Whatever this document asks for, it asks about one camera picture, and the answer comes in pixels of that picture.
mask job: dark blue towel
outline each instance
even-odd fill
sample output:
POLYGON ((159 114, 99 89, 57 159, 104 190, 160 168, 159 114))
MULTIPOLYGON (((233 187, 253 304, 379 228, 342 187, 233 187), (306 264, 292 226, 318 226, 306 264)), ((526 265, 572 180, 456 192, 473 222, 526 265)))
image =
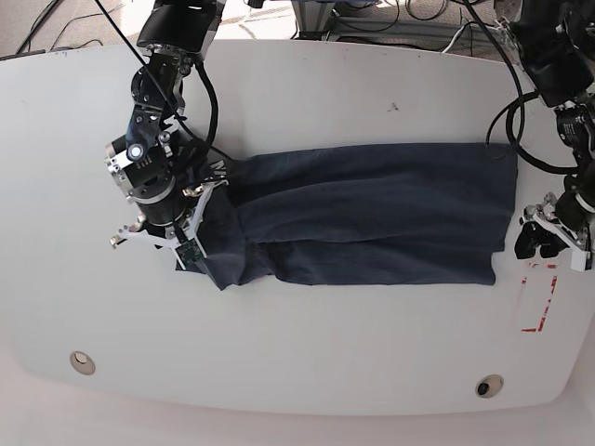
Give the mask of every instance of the dark blue towel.
POLYGON ((190 270, 221 290, 270 274, 308 285, 492 285, 517 156, 491 150, 393 144, 227 164, 230 185, 215 190, 199 230, 208 259, 190 270))

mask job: white table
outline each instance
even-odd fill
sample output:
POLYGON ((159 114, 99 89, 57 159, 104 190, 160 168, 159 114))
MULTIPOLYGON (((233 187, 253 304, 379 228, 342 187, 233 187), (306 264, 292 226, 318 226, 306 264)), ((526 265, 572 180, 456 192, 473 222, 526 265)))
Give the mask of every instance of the white table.
MULTIPOLYGON (((507 252, 494 257, 494 287, 364 290, 267 278, 221 293, 175 271, 166 250, 129 242, 114 252, 109 237, 136 213, 103 164, 104 146, 126 130, 137 67, 125 47, 0 63, 0 305, 28 370, 155 400, 277 413, 466 412, 560 394, 595 310, 595 272, 572 272, 565 256, 558 269, 516 260, 516 217, 507 252), (553 275, 543 331, 522 332, 539 324, 553 275), (75 350, 95 361, 95 374, 72 368, 75 350), (504 389, 482 400, 475 386, 489 374, 501 374, 504 389)), ((207 69, 220 103, 217 145, 238 157, 483 140, 514 98, 503 64, 399 48, 217 41, 207 69)), ((204 133, 198 76, 184 97, 204 133)), ((570 164, 552 111, 528 109, 526 148, 570 164)), ((520 163, 518 213, 561 187, 520 163)))

